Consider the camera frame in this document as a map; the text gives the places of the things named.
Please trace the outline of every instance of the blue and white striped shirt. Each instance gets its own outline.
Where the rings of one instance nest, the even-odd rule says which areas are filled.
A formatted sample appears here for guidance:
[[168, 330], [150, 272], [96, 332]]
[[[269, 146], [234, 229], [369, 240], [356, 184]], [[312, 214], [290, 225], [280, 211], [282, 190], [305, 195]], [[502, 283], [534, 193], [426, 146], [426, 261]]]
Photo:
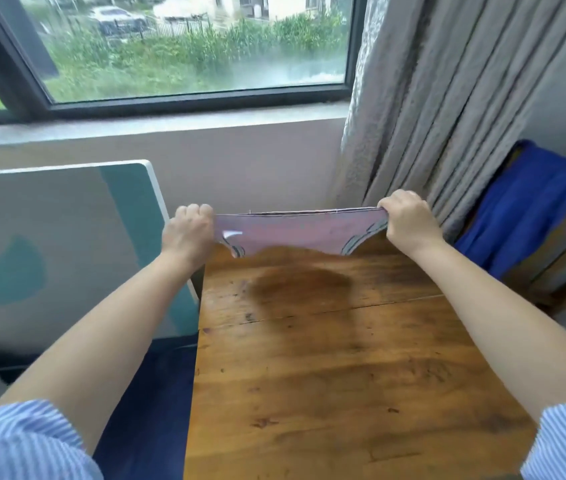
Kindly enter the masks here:
[[[566, 480], [566, 404], [546, 409], [521, 475]], [[48, 401], [0, 407], [0, 480], [103, 480], [81, 438]]]

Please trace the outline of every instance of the curtain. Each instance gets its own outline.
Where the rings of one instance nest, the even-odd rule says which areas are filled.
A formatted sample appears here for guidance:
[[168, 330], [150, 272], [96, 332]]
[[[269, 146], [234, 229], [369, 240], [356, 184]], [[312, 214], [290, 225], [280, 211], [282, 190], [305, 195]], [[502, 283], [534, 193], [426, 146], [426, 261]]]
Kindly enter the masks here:
[[331, 207], [425, 198], [448, 238], [566, 53], [566, 0], [368, 0]]

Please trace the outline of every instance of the forearm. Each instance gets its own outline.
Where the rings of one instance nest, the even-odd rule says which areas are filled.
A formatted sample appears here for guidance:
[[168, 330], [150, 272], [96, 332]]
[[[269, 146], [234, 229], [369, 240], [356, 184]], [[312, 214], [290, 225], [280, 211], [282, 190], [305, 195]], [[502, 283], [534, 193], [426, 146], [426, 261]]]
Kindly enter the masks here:
[[536, 421], [566, 403], [566, 330], [441, 242], [412, 258], [445, 293], [470, 336]]
[[159, 256], [59, 338], [6, 391], [0, 405], [50, 400], [92, 453], [191, 271], [186, 260]]

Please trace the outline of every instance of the underwear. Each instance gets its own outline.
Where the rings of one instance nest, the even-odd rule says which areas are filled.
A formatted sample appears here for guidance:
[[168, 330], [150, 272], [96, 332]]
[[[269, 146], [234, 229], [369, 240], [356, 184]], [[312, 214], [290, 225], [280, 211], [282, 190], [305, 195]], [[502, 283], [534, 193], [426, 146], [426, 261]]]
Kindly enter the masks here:
[[387, 227], [387, 212], [378, 207], [359, 209], [220, 214], [215, 240], [235, 258], [270, 246], [295, 246], [347, 256], [368, 237]]

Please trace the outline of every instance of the white car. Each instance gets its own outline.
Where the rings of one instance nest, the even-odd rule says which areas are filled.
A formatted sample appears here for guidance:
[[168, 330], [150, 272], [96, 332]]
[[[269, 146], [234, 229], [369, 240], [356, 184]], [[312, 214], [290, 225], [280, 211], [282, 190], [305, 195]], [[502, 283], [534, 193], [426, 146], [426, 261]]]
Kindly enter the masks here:
[[166, 0], [152, 8], [152, 12], [162, 23], [200, 18], [206, 14], [205, 8], [194, 0]]
[[140, 31], [147, 26], [145, 15], [130, 13], [118, 6], [97, 6], [92, 8], [89, 18], [98, 24], [99, 30], [103, 35]]

